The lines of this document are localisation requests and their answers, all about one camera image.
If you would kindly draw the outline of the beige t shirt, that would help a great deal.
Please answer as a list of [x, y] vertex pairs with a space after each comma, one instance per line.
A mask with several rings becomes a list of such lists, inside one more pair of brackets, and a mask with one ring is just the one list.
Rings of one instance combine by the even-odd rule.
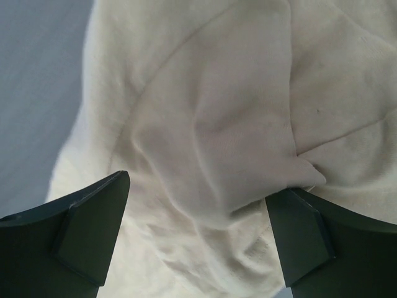
[[396, 222], [395, 1], [95, 1], [48, 200], [128, 171], [99, 297], [273, 297], [263, 198]]

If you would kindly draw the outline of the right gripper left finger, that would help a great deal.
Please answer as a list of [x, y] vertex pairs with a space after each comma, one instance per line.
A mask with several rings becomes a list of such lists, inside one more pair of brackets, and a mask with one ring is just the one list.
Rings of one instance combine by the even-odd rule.
[[96, 297], [105, 284], [130, 177], [117, 171], [1, 219], [1, 297]]

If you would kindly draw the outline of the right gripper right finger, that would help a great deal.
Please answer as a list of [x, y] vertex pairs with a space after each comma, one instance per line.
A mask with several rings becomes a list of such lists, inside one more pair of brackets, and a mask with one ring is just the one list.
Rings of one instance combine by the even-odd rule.
[[302, 189], [285, 189], [265, 202], [293, 297], [396, 297], [396, 225]]

